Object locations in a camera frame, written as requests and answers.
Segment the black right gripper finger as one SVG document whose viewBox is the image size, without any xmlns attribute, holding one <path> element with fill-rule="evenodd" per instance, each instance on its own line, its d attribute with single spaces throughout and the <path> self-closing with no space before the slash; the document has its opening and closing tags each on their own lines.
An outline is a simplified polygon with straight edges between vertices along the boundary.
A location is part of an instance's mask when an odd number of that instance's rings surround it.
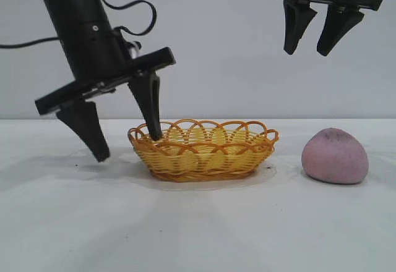
<svg viewBox="0 0 396 272">
<path fill-rule="evenodd" d="M 285 12 L 285 40 L 283 49 L 286 53 L 293 54 L 317 12 L 310 7 L 308 2 L 302 3 L 297 0 L 283 0 L 283 7 Z"/>
<path fill-rule="evenodd" d="M 322 56 L 327 56 L 344 35 L 363 20 L 363 17 L 364 14 L 359 11 L 358 7 L 329 5 L 325 24 L 317 43 L 317 52 Z"/>
</svg>

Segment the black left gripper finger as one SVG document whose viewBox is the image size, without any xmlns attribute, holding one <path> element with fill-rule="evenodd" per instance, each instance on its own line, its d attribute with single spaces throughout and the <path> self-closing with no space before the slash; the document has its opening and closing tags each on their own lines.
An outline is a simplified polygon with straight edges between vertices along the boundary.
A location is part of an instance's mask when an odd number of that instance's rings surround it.
<svg viewBox="0 0 396 272">
<path fill-rule="evenodd" d="M 98 162 L 110 157 L 94 102 L 75 101 L 70 106 L 60 109 L 56 117 L 85 143 Z"/>
<path fill-rule="evenodd" d="M 139 105 L 152 140 L 161 139 L 159 76 L 154 71 L 140 72 L 131 78 L 127 85 Z"/>
</svg>

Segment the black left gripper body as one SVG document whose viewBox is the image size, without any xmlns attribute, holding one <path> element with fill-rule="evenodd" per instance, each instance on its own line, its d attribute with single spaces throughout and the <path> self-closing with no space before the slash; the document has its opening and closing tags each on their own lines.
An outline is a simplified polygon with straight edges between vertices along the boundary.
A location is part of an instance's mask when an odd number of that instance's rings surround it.
<svg viewBox="0 0 396 272">
<path fill-rule="evenodd" d="M 41 115 L 57 113 L 75 101 L 88 102 L 94 96 L 113 93 L 118 85 L 129 82 L 140 72 L 156 73 L 176 62 L 169 48 L 132 57 L 130 50 L 141 45 L 126 42 L 121 29 L 111 28 L 106 19 L 79 22 L 69 17 L 53 17 L 51 20 L 75 80 L 36 100 Z"/>
</svg>

